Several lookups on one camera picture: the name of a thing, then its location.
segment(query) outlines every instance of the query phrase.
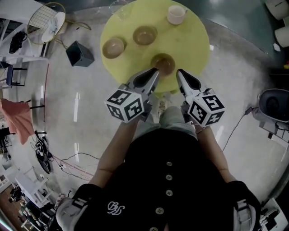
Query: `floor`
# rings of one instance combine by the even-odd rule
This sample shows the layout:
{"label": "floor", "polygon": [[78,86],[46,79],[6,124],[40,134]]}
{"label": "floor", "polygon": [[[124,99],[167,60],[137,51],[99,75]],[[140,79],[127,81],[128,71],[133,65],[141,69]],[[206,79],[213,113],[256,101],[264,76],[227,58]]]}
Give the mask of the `floor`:
{"label": "floor", "polygon": [[[115,0],[57,0],[67,13],[93,7],[109,6]],[[276,65],[283,65],[285,54],[276,52],[274,31],[284,26],[267,10],[266,0],[177,0],[200,18],[211,20],[236,32],[260,48]]]}
{"label": "floor", "polygon": [[[32,138],[22,146],[18,137],[11,136],[13,145],[9,152],[21,171],[33,166],[37,174],[48,177],[48,187],[54,190],[55,197],[60,192],[74,193],[92,177],[98,160],[84,154],[73,155],[84,152],[100,158],[120,123],[109,116],[103,103],[118,87],[100,57],[99,39],[107,18],[86,21],[92,28],[90,32],[72,26],[63,36],[65,44],[77,40],[92,51],[95,61],[89,67],[71,67],[64,48],[55,44],[49,65],[44,61],[30,62],[25,87],[3,92],[12,101],[32,99],[33,105],[45,101],[45,113],[43,109],[33,110],[33,123],[38,131],[47,131],[49,149],[55,156],[52,173],[46,174],[37,162],[30,144],[34,143]],[[223,148],[244,111],[256,103],[257,95],[273,87],[266,73],[271,59],[231,30],[206,19],[203,23],[214,50],[202,78],[226,106],[223,120],[212,126]],[[183,97],[175,94],[170,100],[179,106]],[[258,121],[247,115],[224,151],[231,173],[244,181],[260,201],[270,193],[289,163],[285,148],[267,136],[258,127]],[[61,159],[66,159],[66,173],[58,167]]]}

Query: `brown bowl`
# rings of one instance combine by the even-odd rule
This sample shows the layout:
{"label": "brown bowl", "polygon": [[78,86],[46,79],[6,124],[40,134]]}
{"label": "brown bowl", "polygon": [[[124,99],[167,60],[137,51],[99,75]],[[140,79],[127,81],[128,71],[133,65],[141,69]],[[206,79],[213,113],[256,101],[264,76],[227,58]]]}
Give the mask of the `brown bowl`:
{"label": "brown bowl", "polygon": [[141,26],[134,31],[132,37],[139,45],[149,45],[156,39],[157,30],[151,26]]}
{"label": "brown bowl", "polygon": [[120,56],[124,49],[124,42],[120,38],[113,37],[103,45],[103,55],[108,59],[114,59]]}
{"label": "brown bowl", "polygon": [[159,76],[164,77],[171,74],[176,65],[173,58],[165,53],[157,54],[151,60],[151,67],[155,67],[159,70]]}

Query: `table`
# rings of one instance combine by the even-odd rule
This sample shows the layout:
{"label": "table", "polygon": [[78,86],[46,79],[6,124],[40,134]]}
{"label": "table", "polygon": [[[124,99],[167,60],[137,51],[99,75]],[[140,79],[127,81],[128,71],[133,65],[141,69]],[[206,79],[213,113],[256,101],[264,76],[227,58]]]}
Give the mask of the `table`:
{"label": "table", "polygon": [[[105,25],[100,38],[103,64],[118,83],[126,83],[135,73],[150,68],[151,59],[159,53],[167,53],[175,60],[172,74],[159,82],[156,93],[178,90],[177,69],[184,69],[200,75],[209,58],[209,38],[201,20],[190,10],[184,22],[172,25],[167,21],[168,8],[181,5],[171,0],[137,0],[128,4],[130,16],[121,21],[112,15]],[[143,25],[154,26],[158,35],[148,46],[137,45],[132,38],[136,28]],[[107,59],[102,54],[102,46],[111,37],[121,37],[126,41],[125,51],[115,59]]]}
{"label": "table", "polygon": [[19,173],[15,177],[15,180],[20,186],[21,192],[24,193],[25,196],[28,197],[29,200],[31,200],[39,208],[42,208],[45,204],[49,202],[47,198],[52,193],[52,191],[50,191],[50,193],[48,193],[44,198],[38,193],[38,190],[47,182],[47,178],[45,178],[41,182],[37,181],[36,183],[34,183],[26,175]]}

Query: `white bucket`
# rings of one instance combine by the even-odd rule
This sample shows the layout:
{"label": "white bucket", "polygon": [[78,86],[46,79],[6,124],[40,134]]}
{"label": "white bucket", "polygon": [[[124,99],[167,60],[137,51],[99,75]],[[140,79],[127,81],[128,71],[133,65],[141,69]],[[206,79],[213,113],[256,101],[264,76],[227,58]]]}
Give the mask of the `white bucket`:
{"label": "white bucket", "polygon": [[281,47],[289,46],[289,27],[282,27],[275,30],[275,37]]}
{"label": "white bucket", "polygon": [[265,4],[277,20],[289,16],[289,4],[286,0],[267,0]]}

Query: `tiled floor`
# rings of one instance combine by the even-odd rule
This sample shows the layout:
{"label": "tiled floor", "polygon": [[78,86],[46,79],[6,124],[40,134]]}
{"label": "tiled floor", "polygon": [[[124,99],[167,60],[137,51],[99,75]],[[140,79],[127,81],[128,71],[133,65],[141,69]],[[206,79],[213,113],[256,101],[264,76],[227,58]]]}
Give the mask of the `tiled floor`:
{"label": "tiled floor", "polygon": [[[64,48],[55,44],[49,61],[45,99],[45,123],[43,110],[33,111],[35,129],[47,131],[49,148],[56,160],[51,163],[52,173],[48,186],[55,194],[68,193],[87,182],[62,172],[56,161],[67,159],[77,152],[100,158],[116,131],[119,121],[109,116],[104,100],[118,85],[104,68],[99,49],[99,39],[107,19],[99,18],[86,23],[92,28],[68,28],[63,41],[75,40],[88,47],[95,61],[87,68],[71,67]],[[214,46],[210,61],[202,73],[207,86],[212,87],[226,106],[223,120],[213,125],[213,131],[221,147],[224,147],[233,128],[248,108],[256,102],[257,95],[271,86],[266,74],[267,55],[244,38],[211,21],[203,21],[210,44]],[[25,87],[4,91],[4,97],[13,101],[33,99],[37,105],[43,101],[47,63],[29,64]],[[173,105],[183,101],[181,94],[172,95]],[[260,199],[273,189],[288,165],[285,149],[267,138],[268,133],[258,127],[251,115],[245,116],[232,135],[224,153],[232,174],[244,181]],[[38,164],[30,141],[21,146],[16,136],[9,149],[15,165],[22,171],[31,166],[39,174],[45,174]],[[65,160],[72,165],[64,169],[78,177],[89,179],[94,174],[98,160],[78,155]]]}

